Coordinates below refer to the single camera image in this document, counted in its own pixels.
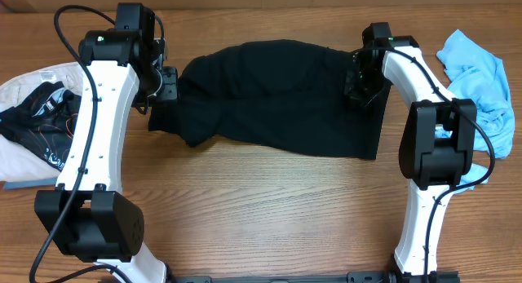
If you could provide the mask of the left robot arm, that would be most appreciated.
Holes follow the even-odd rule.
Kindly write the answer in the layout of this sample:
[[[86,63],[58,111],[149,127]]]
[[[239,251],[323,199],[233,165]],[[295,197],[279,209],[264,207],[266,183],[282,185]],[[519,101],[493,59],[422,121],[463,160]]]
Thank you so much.
[[[144,243],[144,214],[122,193],[122,149],[129,112],[177,100],[177,71],[164,64],[161,19],[138,2],[122,2],[111,28],[86,33],[73,58],[84,87],[72,145],[52,190],[34,210],[47,245],[120,282],[171,282],[167,263]]]

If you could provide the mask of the light blue shirt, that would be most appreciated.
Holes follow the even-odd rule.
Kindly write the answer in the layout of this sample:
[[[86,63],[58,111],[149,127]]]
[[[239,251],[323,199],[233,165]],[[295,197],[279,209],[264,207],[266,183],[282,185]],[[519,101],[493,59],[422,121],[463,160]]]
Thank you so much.
[[[508,157],[513,147],[515,113],[502,60],[459,29],[448,37],[437,58],[450,80],[448,90],[459,99],[475,103],[476,122],[489,137],[495,157]]]

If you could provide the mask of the black shirt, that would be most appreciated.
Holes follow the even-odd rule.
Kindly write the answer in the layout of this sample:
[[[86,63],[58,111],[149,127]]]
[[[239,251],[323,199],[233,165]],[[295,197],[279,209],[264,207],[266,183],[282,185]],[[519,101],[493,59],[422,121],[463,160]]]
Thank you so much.
[[[318,157],[377,156],[390,87],[368,103],[349,91],[354,55],[291,40],[247,42],[192,60],[178,98],[156,106],[150,131],[196,147],[215,135]]]

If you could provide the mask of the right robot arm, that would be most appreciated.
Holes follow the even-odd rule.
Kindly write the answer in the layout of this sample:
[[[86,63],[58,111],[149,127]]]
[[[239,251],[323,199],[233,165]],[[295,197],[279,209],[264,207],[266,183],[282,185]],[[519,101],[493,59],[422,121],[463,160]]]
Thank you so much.
[[[393,36],[387,22],[362,33],[353,55],[357,71],[347,75],[348,102],[368,109],[385,88],[395,86],[409,108],[399,147],[408,181],[405,221],[385,271],[349,272],[349,282],[458,282],[457,272],[440,272],[436,254],[445,211],[472,165],[476,106],[457,99],[436,78],[411,36]]]

